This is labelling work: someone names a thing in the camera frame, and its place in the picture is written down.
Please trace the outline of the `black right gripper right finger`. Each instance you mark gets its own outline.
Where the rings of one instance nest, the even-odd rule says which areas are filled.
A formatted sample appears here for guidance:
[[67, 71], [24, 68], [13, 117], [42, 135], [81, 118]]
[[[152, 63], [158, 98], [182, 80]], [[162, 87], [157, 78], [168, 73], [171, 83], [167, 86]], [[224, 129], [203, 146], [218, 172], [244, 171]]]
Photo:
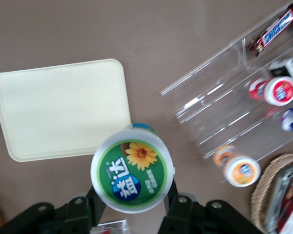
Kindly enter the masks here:
[[178, 189], [175, 181], [172, 181], [172, 185], [169, 192], [164, 198], [165, 216], [176, 215], [178, 208]]

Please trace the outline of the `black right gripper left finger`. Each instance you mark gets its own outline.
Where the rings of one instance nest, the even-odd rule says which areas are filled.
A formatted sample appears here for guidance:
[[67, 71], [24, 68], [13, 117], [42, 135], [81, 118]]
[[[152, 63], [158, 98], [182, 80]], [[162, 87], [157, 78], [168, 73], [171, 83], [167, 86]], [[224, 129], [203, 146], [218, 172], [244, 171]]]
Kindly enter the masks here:
[[89, 203], [90, 220], [92, 226], [97, 226], [103, 216], [106, 204], [101, 200], [93, 187], [86, 194]]

